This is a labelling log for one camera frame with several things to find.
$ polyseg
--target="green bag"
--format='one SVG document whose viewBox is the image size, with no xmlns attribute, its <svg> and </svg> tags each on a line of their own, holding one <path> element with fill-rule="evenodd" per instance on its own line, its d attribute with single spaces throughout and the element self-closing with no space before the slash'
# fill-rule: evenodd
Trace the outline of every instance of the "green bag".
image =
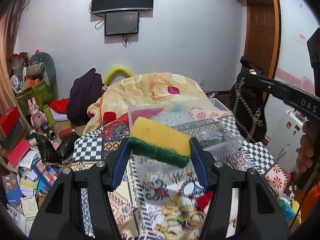
<svg viewBox="0 0 320 240">
<path fill-rule="evenodd" d="M 40 111 L 43 111 L 43 106 L 49 105 L 54 99 L 54 96 L 53 88 L 49 88 L 43 80 L 34 87 L 27 88 L 23 92 L 16 94 L 16 98 L 24 115 L 30 115 L 28 99 L 31 100 L 34 97 Z"/>
</svg>

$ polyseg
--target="blanket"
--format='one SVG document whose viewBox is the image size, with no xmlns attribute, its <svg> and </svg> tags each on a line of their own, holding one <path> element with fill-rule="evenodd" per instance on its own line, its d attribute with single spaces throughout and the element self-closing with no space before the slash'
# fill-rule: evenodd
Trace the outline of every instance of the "blanket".
<svg viewBox="0 0 320 240">
<path fill-rule="evenodd" d="M 163 102 L 208 101 L 197 82 L 171 73 L 148 73 L 123 79 L 112 84 L 98 101 L 88 107 L 93 116 L 84 134 L 101 126 L 103 114 L 114 112 L 116 117 L 128 112 L 128 106 L 144 106 Z"/>
</svg>

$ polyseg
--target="finger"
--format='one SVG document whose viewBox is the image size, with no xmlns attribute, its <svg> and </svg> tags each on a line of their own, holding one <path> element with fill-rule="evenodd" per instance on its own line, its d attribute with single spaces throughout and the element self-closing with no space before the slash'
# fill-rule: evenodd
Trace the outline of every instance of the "finger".
<svg viewBox="0 0 320 240">
<path fill-rule="evenodd" d="M 300 139 L 300 152 L 305 154 L 307 157 L 311 158 L 313 156 L 313 146 L 311 145 L 309 141 L 309 137 L 307 134 L 304 134 L 301 136 Z"/>
<path fill-rule="evenodd" d="M 304 133 L 308 133 L 309 130 L 310 130 L 310 125 L 309 125 L 309 122 L 306 121 L 306 122 L 303 124 L 303 126 L 302 126 L 302 131 L 303 131 Z"/>
<path fill-rule="evenodd" d="M 301 162 L 299 161 L 299 159 L 297 159 L 296 164 L 297 164 L 297 169 L 298 169 L 298 171 L 300 171 L 300 172 L 306 172 L 306 171 L 307 171 L 307 167 L 306 167 L 306 166 L 303 166 L 303 165 L 301 164 Z"/>
<path fill-rule="evenodd" d="M 308 158 L 301 149 L 298 150 L 298 159 L 303 166 L 306 166 L 307 168 L 312 166 L 312 160 Z"/>
</svg>

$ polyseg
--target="black bag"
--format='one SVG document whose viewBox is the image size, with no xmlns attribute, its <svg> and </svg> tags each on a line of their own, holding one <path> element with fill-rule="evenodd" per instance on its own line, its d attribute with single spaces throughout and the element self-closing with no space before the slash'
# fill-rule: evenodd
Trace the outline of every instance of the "black bag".
<svg viewBox="0 0 320 240">
<path fill-rule="evenodd" d="M 231 89 L 231 107 L 240 134 L 246 140 L 256 143 L 262 141 L 267 133 L 262 99 L 263 92 L 260 89 L 246 86 L 244 78 L 253 72 L 262 75 L 263 70 L 244 57 L 241 58 L 240 62 L 245 69 L 241 70 Z M 255 65 L 257 70 L 254 70 L 250 64 Z"/>
<path fill-rule="evenodd" d="M 76 140 L 80 138 L 79 135 L 71 135 L 62 140 L 59 147 L 57 148 L 57 153 L 62 161 L 62 164 L 67 163 L 68 160 L 72 158 L 73 151 L 75 149 Z"/>
<path fill-rule="evenodd" d="M 62 167 L 62 161 L 52 143 L 44 135 L 35 134 L 38 150 L 43 164 Z"/>
</svg>

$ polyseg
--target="sponge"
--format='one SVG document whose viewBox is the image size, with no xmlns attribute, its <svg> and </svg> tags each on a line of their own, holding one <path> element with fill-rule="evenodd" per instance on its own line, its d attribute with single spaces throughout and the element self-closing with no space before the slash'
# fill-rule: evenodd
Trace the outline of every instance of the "sponge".
<svg viewBox="0 0 320 240">
<path fill-rule="evenodd" d="M 137 118 L 129 136 L 134 155 L 143 155 L 179 168 L 189 163 L 189 140 L 188 135 L 144 117 Z"/>
</svg>

